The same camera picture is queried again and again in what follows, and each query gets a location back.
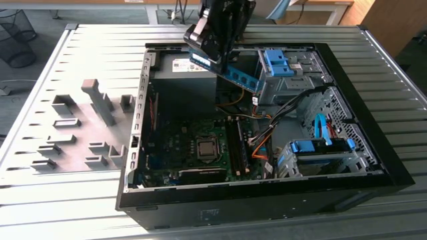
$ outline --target motherboard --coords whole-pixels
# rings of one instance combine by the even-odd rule
[[[139,182],[167,187],[260,179],[262,162],[244,147],[252,135],[248,118],[165,121],[147,143]]]

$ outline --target metal table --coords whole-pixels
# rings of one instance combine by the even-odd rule
[[[67,27],[0,149],[0,236],[13,234],[15,239],[424,239],[427,99],[370,32],[356,27],[251,25],[244,37],[254,43],[330,44],[416,182],[399,193],[375,198],[339,214],[147,232],[124,212],[115,211],[120,172],[113,167],[67,173],[72,154],[57,161],[63,169],[52,173],[33,174],[25,167],[28,156],[37,156],[31,152],[36,141],[43,142],[55,131],[47,127],[56,117],[51,107],[53,95],[80,89],[83,78],[99,79],[100,89],[112,101],[123,94],[135,95],[144,44],[181,42],[185,29],[175,25]],[[77,99],[80,106],[88,104],[89,98]],[[83,126],[97,128],[100,135],[113,132],[96,121],[83,122]],[[127,129],[127,124],[117,127]],[[77,133],[76,136],[77,143],[79,139],[87,140]]]

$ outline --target desk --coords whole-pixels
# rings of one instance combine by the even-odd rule
[[[159,24],[157,10],[175,9],[175,0],[144,0],[143,3],[128,2],[127,0],[0,0],[0,9],[145,9],[149,24]],[[200,0],[188,0],[188,10],[199,9]],[[344,15],[347,6],[354,0],[308,0],[304,11],[332,12],[327,25],[338,25]],[[302,1],[288,7],[288,11],[300,11]]]
[[[121,94],[136,96],[144,44],[181,43],[187,27],[80,25],[64,31],[0,148],[0,236],[13,236],[15,239],[156,240],[255,240],[287,236],[290,239],[324,240],[404,238],[411,235],[414,239],[424,239],[427,100],[370,32],[355,26],[250,25],[244,38],[254,43],[330,44],[416,182],[398,194],[375,198],[338,214],[145,232],[123,212],[115,211],[119,170],[33,174],[28,168],[31,159],[25,155],[32,154],[35,146],[49,132],[56,131],[43,126],[51,125],[52,119],[57,118],[51,107],[53,96],[80,89],[83,78],[93,77],[113,102]],[[81,121],[81,127],[91,124],[88,119]],[[96,125],[92,127],[97,134],[108,131]],[[75,134],[76,142],[84,142],[84,136]],[[68,155],[77,154],[79,149],[73,152]],[[63,160],[59,165],[67,163],[67,157]]]

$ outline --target ram slot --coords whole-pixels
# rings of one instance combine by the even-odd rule
[[[226,134],[228,142],[228,153],[231,162],[231,171],[236,176],[242,176],[250,172],[247,147],[240,131],[239,119],[228,118],[226,121]]]

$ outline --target green motherboard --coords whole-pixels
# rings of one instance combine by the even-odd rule
[[[177,184],[173,176],[181,170],[222,169],[227,171],[224,182],[256,180],[262,177],[262,163],[248,161],[247,172],[234,171],[230,148],[239,148],[228,142],[226,119],[198,119],[167,121],[156,130],[155,140],[148,143],[147,168],[141,174],[148,187]],[[252,136],[248,118],[240,119],[244,141]]]

